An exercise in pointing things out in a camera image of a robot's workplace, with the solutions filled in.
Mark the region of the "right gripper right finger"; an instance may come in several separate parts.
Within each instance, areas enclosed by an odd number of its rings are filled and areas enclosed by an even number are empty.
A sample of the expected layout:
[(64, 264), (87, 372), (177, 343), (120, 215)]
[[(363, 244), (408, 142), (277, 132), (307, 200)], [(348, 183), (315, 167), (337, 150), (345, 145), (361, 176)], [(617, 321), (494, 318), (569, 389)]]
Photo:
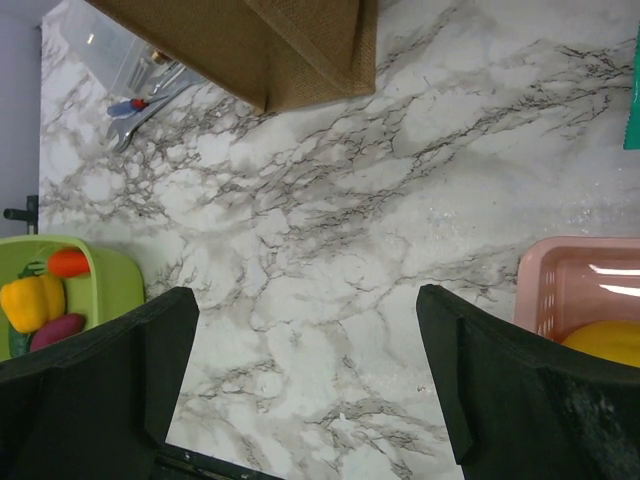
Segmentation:
[(467, 479), (636, 479), (639, 371), (554, 343), (439, 285), (416, 313)]

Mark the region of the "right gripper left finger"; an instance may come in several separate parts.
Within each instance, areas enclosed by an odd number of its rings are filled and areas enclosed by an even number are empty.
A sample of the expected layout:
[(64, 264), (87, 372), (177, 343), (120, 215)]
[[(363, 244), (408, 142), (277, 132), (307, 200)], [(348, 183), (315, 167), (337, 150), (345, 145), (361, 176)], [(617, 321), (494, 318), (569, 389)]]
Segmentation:
[(174, 287), (1, 364), (4, 479), (147, 479), (164, 445), (199, 308)]

